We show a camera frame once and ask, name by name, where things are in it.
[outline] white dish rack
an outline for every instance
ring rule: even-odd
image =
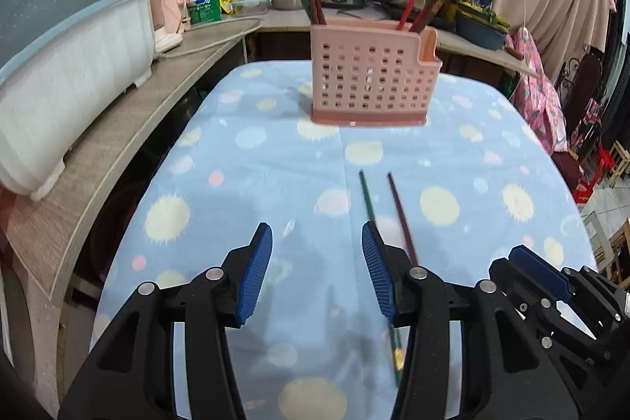
[[[9,6],[3,1],[0,38],[7,39],[13,37],[6,26],[15,0],[8,0]],[[43,14],[44,27],[36,35],[18,34],[26,45],[0,62],[0,182],[40,200],[63,172],[64,154],[83,131],[127,87],[150,77],[155,41],[149,0],[83,2],[59,22],[48,12],[29,9],[39,3],[36,9],[55,10],[59,2],[63,15],[63,0],[28,2],[13,9],[14,18]],[[72,9],[65,6],[66,14]],[[27,31],[37,32],[24,22]]]

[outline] wooden chair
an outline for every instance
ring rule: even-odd
[[[630,218],[617,230],[617,233],[609,239],[610,247],[615,258],[612,277],[610,280],[625,290],[630,289],[630,274],[628,270],[622,270],[619,265],[620,260],[630,259]]]
[[[612,174],[608,179],[608,185],[614,187],[619,177],[623,175],[630,164],[630,154],[621,146],[621,143],[615,141],[610,149],[610,156],[615,162],[615,167],[612,169]]]
[[[615,261],[615,253],[612,250],[610,241],[606,239],[602,223],[599,222],[595,212],[591,212],[584,219],[584,226],[588,225],[593,225],[595,230],[594,236],[591,237],[591,246],[593,247],[595,262],[597,263],[597,271],[610,279],[612,277],[611,264]]]

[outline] countertop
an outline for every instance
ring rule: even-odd
[[[324,15],[327,17],[350,17],[354,15],[363,19],[389,20],[387,13],[374,6],[352,11],[333,8],[324,8],[323,10]],[[311,22],[304,10],[282,11],[270,9],[265,15],[260,15],[260,17],[265,20],[265,24],[258,32],[308,32],[311,27]],[[523,61],[510,56],[504,50],[491,51],[484,49],[474,43],[470,43],[457,34],[442,31],[442,29],[438,29],[437,33],[437,50],[476,57],[508,70],[535,76],[535,73]]]

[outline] table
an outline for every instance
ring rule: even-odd
[[[333,9],[324,11],[327,16],[337,13]],[[354,13],[371,18],[384,16],[374,8]],[[259,31],[309,30],[303,10],[270,10],[264,19],[265,25]],[[218,41],[250,24],[252,19],[243,19],[236,24],[187,32],[174,52],[200,47],[212,39]],[[529,70],[505,51],[488,51],[457,35],[438,33],[439,50],[479,57],[520,72]],[[44,200],[33,202],[12,196],[2,199],[0,222],[7,239],[51,302],[61,303],[87,233],[131,157],[188,88],[235,44],[232,41],[154,64],[148,88],[125,94],[83,134],[65,159],[66,171]]]
[[[273,251],[258,304],[228,332],[248,419],[383,420],[396,387],[360,245],[360,169],[385,242],[402,246],[385,176],[393,172],[420,263],[445,281],[472,286],[521,243],[557,268],[594,258],[562,177],[493,88],[440,75],[422,127],[315,125],[311,95],[309,61],[251,63],[218,84],[128,226],[93,342],[141,282],[186,283],[264,221]],[[458,342],[453,327],[449,414],[458,409]],[[178,414],[187,416],[179,329],[174,354]],[[312,416],[295,415],[305,408]]]
[[[323,10],[324,15],[327,17],[349,16],[343,15],[343,12],[339,13],[338,9],[324,8]],[[348,13],[352,13],[364,19],[389,20],[388,14],[371,5],[361,10],[352,10],[352,12]],[[263,15],[262,18],[264,18],[265,24],[258,30],[259,33],[310,31],[311,23],[304,10],[282,11],[271,9]],[[535,76],[535,73],[523,61],[519,61],[515,57],[510,56],[504,50],[491,51],[470,43],[460,35],[442,31],[442,29],[438,29],[437,32],[437,51],[473,57],[481,61],[486,61],[487,63],[492,63],[493,65],[498,65],[499,67],[507,68],[508,70]]]

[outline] pink floral cloth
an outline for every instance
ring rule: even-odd
[[[602,119],[599,116],[600,110],[601,106],[599,105],[599,102],[597,102],[594,98],[591,98],[588,101],[587,112],[584,115],[584,118],[580,120],[578,126],[571,135],[571,140],[569,141],[571,148],[575,148],[584,142],[584,138],[591,126],[602,125]]]
[[[505,44],[520,51],[525,56],[525,64],[539,75],[539,78],[521,76],[513,95],[514,107],[525,118],[549,155],[566,152],[566,124],[560,98],[544,73],[534,38],[523,27],[513,36],[508,34]]]

